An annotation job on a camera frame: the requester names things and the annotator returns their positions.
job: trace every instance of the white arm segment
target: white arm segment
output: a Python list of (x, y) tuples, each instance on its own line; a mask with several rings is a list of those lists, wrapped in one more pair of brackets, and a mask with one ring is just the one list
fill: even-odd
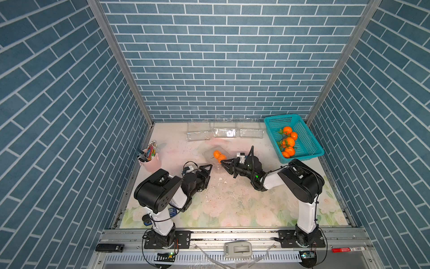
[[(271, 172), (264, 180), (263, 187), (271, 189), (273, 187), (285, 184), (281, 177), (278, 175), (278, 171)], [(315, 228), (316, 224), (314, 221), (316, 211), (316, 198), (312, 204), (298, 201), (298, 220), (297, 226), (306, 233), (311, 233)]]
[(172, 199), (170, 200), (170, 204), (175, 208), (181, 209), (186, 202), (187, 196), (182, 191), (182, 188), (179, 187), (178, 190), (175, 192), (175, 195), (173, 195)]
[[(144, 207), (145, 211), (153, 220), (166, 220), (170, 218), (169, 210), (165, 208), (163, 211), (154, 214), (154, 212), (148, 207)], [(153, 222), (152, 227), (154, 231), (160, 235), (167, 235), (173, 227), (172, 220), (166, 220), (162, 222)]]
[(306, 233), (311, 233), (316, 228), (315, 211), (316, 197), (312, 204), (298, 201), (297, 226)]
[(278, 171), (274, 171), (267, 174), (266, 178), (264, 179), (263, 187), (265, 187), (265, 189), (267, 190), (270, 190), (273, 187), (284, 185), (284, 184), (285, 184), (284, 181), (278, 175)]

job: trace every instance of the vent grille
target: vent grille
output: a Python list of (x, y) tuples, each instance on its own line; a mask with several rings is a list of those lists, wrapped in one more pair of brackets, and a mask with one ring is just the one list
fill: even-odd
[[(246, 259), (240, 258), (226, 258), (222, 251), (208, 251), (206, 252), (212, 259), (221, 263), (234, 263), (245, 261)], [(264, 256), (265, 251), (253, 251), (252, 258), (258, 258)], [(146, 252), (146, 259), (153, 263), (157, 257), (157, 252)], [(299, 252), (293, 250), (280, 250), (270, 253), (267, 257), (264, 257), (260, 262), (264, 263), (295, 263), (301, 262)], [(106, 256), (105, 263), (107, 264), (143, 264), (146, 263), (143, 259), (142, 253), (109, 253)], [(203, 255), (203, 253), (186, 252), (182, 251), (176, 256), (175, 265), (194, 265), (199, 264), (211, 264), (211, 262)]]

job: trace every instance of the mounting plate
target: mounting plate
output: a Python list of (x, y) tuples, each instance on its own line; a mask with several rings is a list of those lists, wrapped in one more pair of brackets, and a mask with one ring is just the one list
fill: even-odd
[[(163, 249), (162, 246), (157, 245), (155, 243), (155, 237), (151, 236), (151, 233), (154, 231), (150, 231), (145, 240), (144, 249)], [(179, 248), (190, 248), (190, 240), (191, 240), (191, 231), (175, 231), (175, 237), (173, 241), (178, 239)]]
[[(279, 238), (283, 239), (282, 241), (280, 241), (281, 248), (302, 247), (296, 242), (295, 229), (279, 230), (278, 235), (279, 235)], [(318, 230), (318, 235), (315, 238), (315, 243), (316, 243), (316, 247), (326, 247), (323, 234), (321, 233), (320, 230)]]

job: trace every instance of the clear plastic container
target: clear plastic container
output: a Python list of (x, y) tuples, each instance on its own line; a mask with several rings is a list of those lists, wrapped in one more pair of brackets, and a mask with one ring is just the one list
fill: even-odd
[(209, 140), (212, 137), (209, 120), (187, 123), (187, 141)]
[(224, 154), (226, 157), (226, 160), (232, 159), (233, 157), (231, 157), (231, 155), (228, 154), (227, 151), (225, 151), (225, 149), (223, 149), (220, 146), (216, 146), (204, 152), (203, 157), (205, 157), (208, 164), (212, 164), (212, 169), (215, 169), (215, 171), (219, 171), (220, 169), (224, 169), (224, 168), (221, 166), (221, 163), (214, 157), (214, 151), (216, 150), (219, 150), (222, 154)]
[(237, 136), (237, 123), (230, 119), (217, 119), (213, 123), (214, 137), (234, 138)]
[(266, 128), (264, 122), (256, 119), (240, 119), (237, 123), (237, 129), (241, 138), (263, 138)]

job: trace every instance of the white device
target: white device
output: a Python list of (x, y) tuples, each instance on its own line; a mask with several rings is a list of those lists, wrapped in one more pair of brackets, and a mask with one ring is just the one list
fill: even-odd
[(252, 245), (248, 241), (233, 241), (224, 244), (227, 258), (248, 258), (252, 256)]

